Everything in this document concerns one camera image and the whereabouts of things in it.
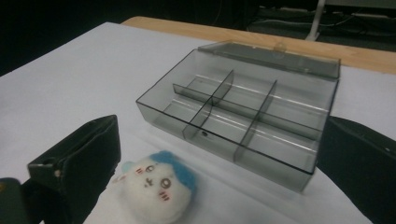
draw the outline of plastic storage box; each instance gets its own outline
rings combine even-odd
[[[193,50],[136,103],[152,125],[301,191],[338,78],[338,60],[223,42]]]

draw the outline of plush toy eye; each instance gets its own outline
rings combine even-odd
[[[171,180],[168,178],[164,178],[161,180],[161,187],[164,189],[169,189],[171,187]]]
[[[154,166],[148,166],[148,168],[146,168],[146,172],[151,172],[154,170]]]

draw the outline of wooden table edge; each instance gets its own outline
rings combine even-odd
[[[312,42],[283,36],[263,35],[148,17],[132,17],[122,24],[135,28],[174,35],[184,35],[216,42],[234,40],[269,49],[273,49],[276,45],[282,44],[286,46],[287,52],[340,59],[342,65],[396,75],[396,53],[390,51]]]

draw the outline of blue hair tuft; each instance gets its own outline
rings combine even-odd
[[[172,165],[178,181],[191,190],[191,192],[195,192],[195,176],[185,165],[175,159],[172,152],[160,151],[149,157],[156,162]]]

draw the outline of plush toy face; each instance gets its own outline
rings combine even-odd
[[[132,208],[151,223],[171,223],[181,217],[190,203],[194,184],[192,174],[169,152],[134,164],[122,181]]]

